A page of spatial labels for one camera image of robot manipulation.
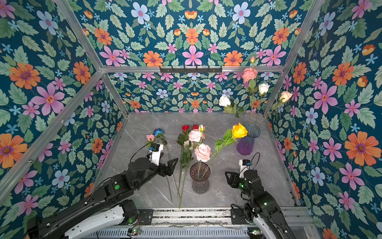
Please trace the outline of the large pink rose stem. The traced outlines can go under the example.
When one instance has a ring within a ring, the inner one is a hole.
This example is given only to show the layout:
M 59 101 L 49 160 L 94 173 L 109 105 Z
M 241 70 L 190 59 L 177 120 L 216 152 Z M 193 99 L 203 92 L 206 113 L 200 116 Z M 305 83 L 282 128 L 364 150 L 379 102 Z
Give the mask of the large pink rose stem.
M 194 153 L 196 155 L 198 163 L 198 171 L 197 171 L 197 178 L 202 179 L 201 176 L 201 170 L 202 170 L 202 163 L 206 163 L 211 158 L 211 148 L 204 143 L 201 143 L 199 146 L 196 147 L 194 150 Z

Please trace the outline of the cream white rose stem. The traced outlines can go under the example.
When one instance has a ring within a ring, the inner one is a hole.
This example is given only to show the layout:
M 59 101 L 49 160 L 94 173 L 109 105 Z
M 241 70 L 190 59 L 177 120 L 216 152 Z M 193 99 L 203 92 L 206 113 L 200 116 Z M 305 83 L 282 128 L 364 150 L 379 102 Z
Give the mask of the cream white rose stem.
M 268 119 L 271 113 L 277 111 L 278 108 L 283 107 L 292 97 L 292 93 L 283 91 L 279 99 L 271 105 L 270 110 L 264 115 L 264 120 Z

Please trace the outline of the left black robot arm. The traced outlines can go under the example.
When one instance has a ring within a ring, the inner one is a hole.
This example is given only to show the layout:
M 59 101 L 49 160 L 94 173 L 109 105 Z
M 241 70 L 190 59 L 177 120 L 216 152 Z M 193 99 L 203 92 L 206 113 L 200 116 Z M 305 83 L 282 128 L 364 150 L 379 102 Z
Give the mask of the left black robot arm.
M 27 222 L 28 239 L 81 239 L 98 230 L 135 223 L 139 212 L 130 196 L 155 176 L 171 176 L 178 159 L 154 163 L 142 157 L 128 169 L 106 180 L 101 187 L 71 207 L 44 219 Z

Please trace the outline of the small white bud stem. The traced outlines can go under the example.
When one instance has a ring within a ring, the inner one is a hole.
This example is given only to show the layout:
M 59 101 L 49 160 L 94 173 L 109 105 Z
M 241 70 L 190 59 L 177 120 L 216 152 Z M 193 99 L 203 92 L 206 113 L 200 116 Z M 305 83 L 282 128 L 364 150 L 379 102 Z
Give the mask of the small white bud stem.
M 256 108 L 256 120 L 260 114 L 262 100 L 267 95 L 269 88 L 270 85 L 268 83 L 262 83 L 258 86 L 259 99 L 256 99 L 253 103 L 253 106 Z

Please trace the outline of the yellow orange rose stem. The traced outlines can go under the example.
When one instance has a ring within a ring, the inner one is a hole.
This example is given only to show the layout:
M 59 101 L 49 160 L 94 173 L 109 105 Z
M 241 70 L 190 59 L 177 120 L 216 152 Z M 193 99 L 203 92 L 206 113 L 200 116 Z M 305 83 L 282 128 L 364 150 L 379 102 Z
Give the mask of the yellow orange rose stem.
M 234 142 L 237 142 L 238 139 L 244 138 L 247 136 L 248 130 L 245 126 L 243 126 L 241 123 L 235 124 L 232 128 L 229 128 L 223 135 L 221 139 L 218 139 L 214 143 L 214 152 L 212 153 L 212 159 L 210 160 L 210 163 L 208 164 L 206 170 L 204 171 L 202 178 L 207 174 L 208 170 L 210 169 L 212 163 L 218 158 L 221 151 L 232 145 Z

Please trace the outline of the dark mauve glass vase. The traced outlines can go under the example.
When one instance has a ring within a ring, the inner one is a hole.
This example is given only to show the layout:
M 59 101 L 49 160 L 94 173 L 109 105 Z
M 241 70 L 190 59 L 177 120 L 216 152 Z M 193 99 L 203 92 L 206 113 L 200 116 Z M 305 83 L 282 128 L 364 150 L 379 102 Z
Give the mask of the dark mauve glass vase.
M 195 163 L 190 169 L 192 179 L 192 189 L 197 194 L 205 194 L 210 188 L 211 171 L 204 162 Z

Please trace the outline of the pink carnation stem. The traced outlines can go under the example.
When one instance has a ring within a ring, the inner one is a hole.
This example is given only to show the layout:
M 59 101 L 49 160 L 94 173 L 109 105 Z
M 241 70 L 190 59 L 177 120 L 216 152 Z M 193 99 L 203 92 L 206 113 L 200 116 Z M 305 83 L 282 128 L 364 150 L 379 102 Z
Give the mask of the pink carnation stem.
M 258 70 L 256 69 L 256 66 L 258 64 L 258 59 L 255 56 L 252 56 L 249 60 L 249 63 L 250 63 L 250 66 L 244 70 L 243 82 L 248 84 L 246 91 L 249 94 L 250 124 L 251 124 L 252 118 L 253 118 L 255 93 L 256 93 L 256 87 L 257 87 Z

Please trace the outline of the artificial flower bunch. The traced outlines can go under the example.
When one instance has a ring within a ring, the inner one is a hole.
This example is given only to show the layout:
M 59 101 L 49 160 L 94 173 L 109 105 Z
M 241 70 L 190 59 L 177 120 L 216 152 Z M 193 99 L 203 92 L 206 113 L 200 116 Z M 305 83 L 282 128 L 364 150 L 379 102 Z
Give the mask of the artificial flower bunch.
M 205 127 L 200 124 L 183 125 L 182 132 L 178 135 L 177 144 L 181 147 L 180 154 L 180 172 L 178 179 L 175 179 L 177 196 L 179 197 L 179 208 L 182 206 L 184 187 L 187 178 L 187 172 L 194 160 L 194 150 L 203 142 Z

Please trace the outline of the purple blue glass vase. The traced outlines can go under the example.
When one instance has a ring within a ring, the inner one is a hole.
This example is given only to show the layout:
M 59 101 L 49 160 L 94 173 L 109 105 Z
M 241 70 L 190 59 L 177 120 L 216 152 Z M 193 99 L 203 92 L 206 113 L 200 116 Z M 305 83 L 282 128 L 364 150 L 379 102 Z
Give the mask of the purple blue glass vase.
M 245 127 L 248 133 L 239 141 L 236 149 L 240 155 L 248 156 L 253 152 L 255 139 L 261 135 L 261 130 L 255 124 L 247 124 Z

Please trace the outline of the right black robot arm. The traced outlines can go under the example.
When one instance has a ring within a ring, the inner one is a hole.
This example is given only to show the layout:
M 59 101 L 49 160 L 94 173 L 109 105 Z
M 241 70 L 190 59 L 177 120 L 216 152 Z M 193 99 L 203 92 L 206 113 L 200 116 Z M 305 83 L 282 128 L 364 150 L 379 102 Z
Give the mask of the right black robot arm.
M 257 170 L 247 169 L 242 173 L 225 172 L 228 185 L 239 189 L 244 206 L 231 204 L 233 225 L 254 225 L 247 231 L 251 239 L 294 239 L 282 210 L 274 197 L 265 191 Z

